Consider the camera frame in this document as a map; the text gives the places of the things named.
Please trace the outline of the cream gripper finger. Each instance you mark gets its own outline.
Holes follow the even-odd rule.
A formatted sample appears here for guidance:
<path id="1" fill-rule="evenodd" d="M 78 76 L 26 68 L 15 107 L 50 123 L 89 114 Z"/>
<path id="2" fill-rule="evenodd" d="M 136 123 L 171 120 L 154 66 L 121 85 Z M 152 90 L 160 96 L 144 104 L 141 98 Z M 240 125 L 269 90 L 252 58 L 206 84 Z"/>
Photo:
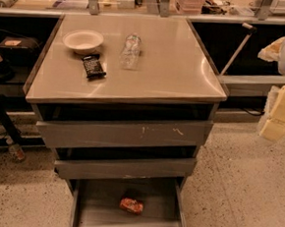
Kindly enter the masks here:
<path id="1" fill-rule="evenodd" d="M 262 138 L 276 142 L 285 136 L 285 85 L 272 86 L 264 111 L 258 124 L 258 133 Z"/>
<path id="2" fill-rule="evenodd" d="M 276 39 L 271 44 L 268 44 L 265 48 L 261 49 L 257 57 L 264 61 L 274 62 L 280 59 L 280 50 L 284 37 Z"/>

